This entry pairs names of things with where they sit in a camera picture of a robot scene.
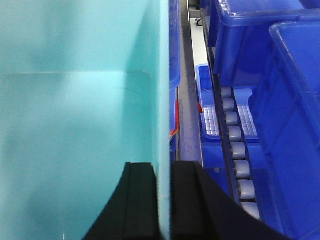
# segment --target black rubber edge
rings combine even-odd
[[[150,163],[126,163],[112,197],[83,240],[158,239],[154,169]]]

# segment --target metal frame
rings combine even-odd
[[[178,87],[180,161],[198,161],[203,166],[199,98],[194,68],[188,1],[180,0],[181,84]]]

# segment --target blue plastic bin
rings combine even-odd
[[[273,47],[249,99],[287,235],[320,238],[320,22],[271,27]]]
[[[255,86],[269,54],[272,24],[320,19],[318,0],[204,0],[209,47],[216,47],[214,73],[220,85]]]
[[[170,130],[176,128],[177,87],[181,82],[180,18],[178,0],[170,0]]]
[[[220,142],[219,125],[214,100],[213,86],[208,64],[195,67],[199,102],[203,113],[201,117],[201,136],[203,142]],[[245,138],[248,142],[258,142],[258,134],[248,106],[251,88],[235,88],[234,95],[239,111]]]
[[[0,239],[80,240],[125,162],[151,162],[170,233],[169,5],[0,3]]]

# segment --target caster wheel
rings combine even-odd
[[[203,25],[202,18],[197,18],[195,21],[197,26],[201,27]]]
[[[235,101],[232,98],[222,99],[223,111],[232,112],[235,109]]]
[[[255,185],[251,180],[241,179],[236,181],[241,200],[250,200],[255,198]]]
[[[231,155],[232,159],[238,160],[238,159],[245,159],[246,158],[246,147],[243,142],[231,142]]]
[[[250,165],[247,160],[234,160],[234,173],[238,179],[246,179],[250,176]]]
[[[239,126],[228,126],[227,131],[229,136],[229,142],[241,141],[241,129]]]
[[[241,206],[249,215],[257,220],[260,219],[258,205],[255,202],[244,201],[241,202]]]
[[[221,98],[230,99],[232,97],[231,87],[222,87],[221,88]]]
[[[227,126],[238,125],[238,114],[234,111],[226,111],[224,113],[225,123]]]

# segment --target black rubber strip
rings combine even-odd
[[[158,240],[159,232],[153,167],[126,163],[116,190],[83,240]]]
[[[156,176],[150,163],[131,165],[123,239],[159,239]]]
[[[205,216],[193,162],[176,161],[171,168],[171,237],[206,239]]]

